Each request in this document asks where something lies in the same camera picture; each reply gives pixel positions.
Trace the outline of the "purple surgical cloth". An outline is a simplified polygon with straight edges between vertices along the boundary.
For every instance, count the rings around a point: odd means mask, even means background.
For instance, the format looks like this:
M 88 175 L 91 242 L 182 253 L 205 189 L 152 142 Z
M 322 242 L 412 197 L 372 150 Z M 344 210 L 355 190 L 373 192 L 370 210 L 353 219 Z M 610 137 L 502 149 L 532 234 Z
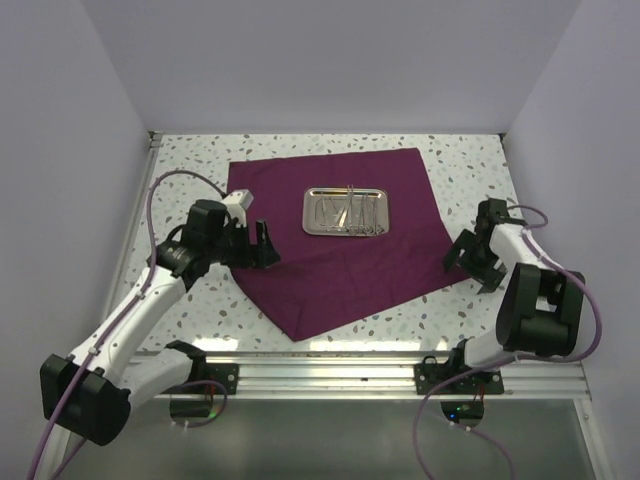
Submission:
M 312 187 L 374 188 L 388 196 L 389 232 L 312 236 L 302 228 Z M 302 341 L 466 279 L 442 260 L 452 240 L 418 149 L 233 162 L 227 187 L 254 197 L 250 221 L 264 220 L 281 260 L 235 269 L 243 291 L 291 340 Z

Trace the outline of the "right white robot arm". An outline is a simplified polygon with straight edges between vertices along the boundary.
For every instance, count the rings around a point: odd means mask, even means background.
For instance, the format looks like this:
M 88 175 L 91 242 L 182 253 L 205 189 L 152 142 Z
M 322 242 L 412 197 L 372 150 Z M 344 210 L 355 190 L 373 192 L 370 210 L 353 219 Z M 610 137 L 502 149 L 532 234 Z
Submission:
M 533 226 L 510 215 L 501 199 L 479 203 L 472 231 L 463 230 L 442 260 L 462 269 L 493 293 L 509 279 L 495 327 L 451 350 L 438 377 L 457 392 L 468 392 L 481 375 L 517 358 L 553 363 L 581 361 L 576 354 L 585 279 L 553 262 L 531 236 Z

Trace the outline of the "wide steel tweezers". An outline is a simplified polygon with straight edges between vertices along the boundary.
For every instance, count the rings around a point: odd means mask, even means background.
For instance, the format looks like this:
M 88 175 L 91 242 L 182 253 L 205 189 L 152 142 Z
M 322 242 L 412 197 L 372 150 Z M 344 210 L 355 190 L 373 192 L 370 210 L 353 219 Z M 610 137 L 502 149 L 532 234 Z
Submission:
M 351 211 L 351 207 L 349 205 L 346 205 L 338 214 L 337 216 L 337 222 L 336 222 L 336 227 L 338 229 L 342 229 L 345 227 L 346 223 L 347 223 L 347 219 L 350 216 L 350 211 Z

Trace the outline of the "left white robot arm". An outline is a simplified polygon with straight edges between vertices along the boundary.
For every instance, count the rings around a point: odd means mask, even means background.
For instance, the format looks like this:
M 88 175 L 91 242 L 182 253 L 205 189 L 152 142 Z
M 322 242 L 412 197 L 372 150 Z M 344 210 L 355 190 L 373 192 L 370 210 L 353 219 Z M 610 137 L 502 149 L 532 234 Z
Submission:
M 67 357 L 50 356 L 40 368 L 46 419 L 99 446 L 111 443 L 131 412 L 173 388 L 226 394 L 206 365 L 205 353 L 179 340 L 152 361 L 130 361 L 151 330 L 214 264 L 265 269 L 279 262 L 265 222 L 250 241 L 247 211 L 253 201 L 235 190 L 220 201 L 198 200 L 178 240 L 156 246 L 125 299 Z

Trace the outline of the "thin steel tweezers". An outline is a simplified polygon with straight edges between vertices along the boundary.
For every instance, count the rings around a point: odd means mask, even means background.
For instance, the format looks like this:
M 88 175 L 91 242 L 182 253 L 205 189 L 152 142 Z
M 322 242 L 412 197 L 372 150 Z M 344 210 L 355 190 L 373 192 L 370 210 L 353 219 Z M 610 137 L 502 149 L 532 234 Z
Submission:
M 328 211 L 327 201 L 324 195 L 321 196 L 321 210 L 324 228 L 330 231 L 333 227 L 333 223 L 331 222 L 332 215 Z

